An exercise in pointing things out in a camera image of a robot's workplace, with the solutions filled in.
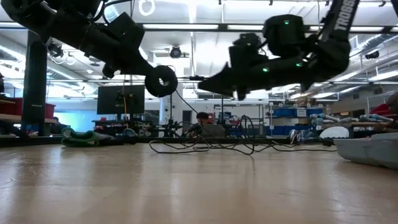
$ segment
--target white container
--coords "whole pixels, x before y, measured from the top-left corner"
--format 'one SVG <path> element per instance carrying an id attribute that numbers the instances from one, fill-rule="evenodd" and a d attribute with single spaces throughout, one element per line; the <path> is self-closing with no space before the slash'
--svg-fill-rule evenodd
<path id="1" fill-rule="evenodd" d="M 371 139 L 335 139 L 337 153 L 360 164 L 398 169 L 398 141 Z"/>

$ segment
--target computer monitor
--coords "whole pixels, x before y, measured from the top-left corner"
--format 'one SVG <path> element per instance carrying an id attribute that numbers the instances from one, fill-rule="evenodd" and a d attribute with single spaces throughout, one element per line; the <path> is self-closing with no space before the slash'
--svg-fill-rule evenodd
<path id="1" fill-rule="evenodd" d="M 98 87 L 97 114 L 141 114 L 145 110 L 144 103 L 144 85 Z"/>

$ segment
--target tangled cable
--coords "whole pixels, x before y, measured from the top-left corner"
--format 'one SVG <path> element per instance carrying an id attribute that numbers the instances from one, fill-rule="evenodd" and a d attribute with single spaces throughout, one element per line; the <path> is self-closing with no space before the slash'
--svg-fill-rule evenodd
<path id="1" fill-rule="evenodd" d="M 336 150 L 326 150 L 326 149 L 291 149 L 297 145 L 292 145 L 292 146 L 288 146 L 288 145 L 284 145 L 284 144 L 280 144 L 277 143 L 271 139 L 267 139 L 265 137 L 256 137 L 255 133 L 253 132 L 253 137 L 250 137 L 247 135 L 247 121 L 250 122 L 250 124 L 252 125 L 252 127 L 254 127 L 250 117 L 248 116 L 242 116 L 242 119 L 239 121 L 240 123 L 242 121 L 245 121 L 245 130 L 246 133 L 243 134 L 243 136 L 236 136 L 238 139 L 240 139 L 241 141 L 236 143 L 236 144 L 229 144 L 229 145 L 222 145 L 218 142 L 215 142 L 212 139 L 205 139 L 203 136 L 201 136 L 200 134 L 197 136 L 197 138 L 193 138 L 190 139 L 187 142 L 184 143 L 180 143 L 183 147 L 175 147 L 173 145 L 167 144 L 161 140 L 153 140 L 151 142 L 149 142 L 149 147 L 155 151 L 156 153 L 159 154 L 186 154 L 186 153 L 193 153 L 193 152 L 208 152 L 210 151 L 210 149 L 225 149 L 225 150 L 230 150 L 230 151 L 236 151 L 239 152 L 241 154 L 250 156 L 254 153 L 258 153 L 258 152 L 262 152 L 268 148 L 273 148 L 276 151 L 279 152 L 302 152 L 302 151 L 312 151 L 312 152 L 336 152 Z M 172 149 L 176 149 L 177 151 L 159 151 L 156 150 L 153 146 L 153 144 L 155 143 L 161 143 L 163 145 L 166 145 L 168 147 L 171 147 Z M 197 144 L 205 144 L 206 146 L 196 146 Z M 245 152 L 242 151 L 240 149 L 236 149 L 237 146 L 243 145 L 244 147 L 250 149 L 249 152 Z M 278 149 L 276 148 L 276 146 L 283 146 L 283 147 L 287 147 L 289 149 Z"/>

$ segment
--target shelving unit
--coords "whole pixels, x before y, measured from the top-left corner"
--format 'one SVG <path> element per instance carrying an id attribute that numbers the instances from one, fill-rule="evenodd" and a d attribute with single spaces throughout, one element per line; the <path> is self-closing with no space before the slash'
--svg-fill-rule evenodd
<path id="1" fill-rule="evenodd" d="M 251 126 L 251 124 L 248 124 L 248 130 L 255 130 L 255 134 L 256 136 L 264 136 L 264 105 L 262 104 L 258 104 L 258 105 L 223 105 L 224 108 L 226 107 L 233 107 L 233 108 L 245 108 L 245 110 L 247 111 L 246 108 L 253 108 L 253 109 L 249 109 L 249 111 L 253 111 L 256 110 L 258 111 L 258 117 L 254 117 L 254 113 L 251 114 L 245 114 L 246 116 L 250 117 L 251 121 L 253 122 L 253 126 Z M 221 111 L 221 105 L 214 105 L 214 112 L 215 112 L 215 119 L 218 119 L 218 112 Z M 242 117 L 243 114 L 237 114 L 236 110 L 231 110 L 232 115 L 236 115 L 238 118 Z"/>
<path id="2" fill-rule="evenodd" d="M 309 117 L 311 114 L 323 113 L 323 108 L 310 107 L 298 108 L 292 105 L 272 105 L 269 106 L 269 131 L 268 135 L 286 137 L 292 129 L 303 130 L 311 128 Z M 296 126 L 297 123 L 308 124 Z"/>

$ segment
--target column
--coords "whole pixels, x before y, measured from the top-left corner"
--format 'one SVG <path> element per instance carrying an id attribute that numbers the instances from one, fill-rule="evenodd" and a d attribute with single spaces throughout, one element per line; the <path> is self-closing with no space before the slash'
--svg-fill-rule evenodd
<path id="1" fill-rule="evenodd" d="M 176 68 L 177 77 L 182 77 L 184 73 L 184 67 L 175 66 L 175 68 Z M 181 96 L 183 96 L 182 83 L 178 84 L 177 91 Z M 167 124 L 170 118 L 176 122 L 182 121 L 182 111 L 183 111 L 184 102 L 177 95 L 177 92 L 174 92 L 169 96 L 162 97 L 159 100 L 160 100 L 159 124 Z M 177 134 L 182 134 L 182 129 L 179 129 L 177 131 Z"/>
<path id="2" fill-rule="evenodd" d="M 21 129 L 38 124 L 39 136 L 44 136 L 46 85 L 47 48 L 37 34 L 28 31 Z"/>

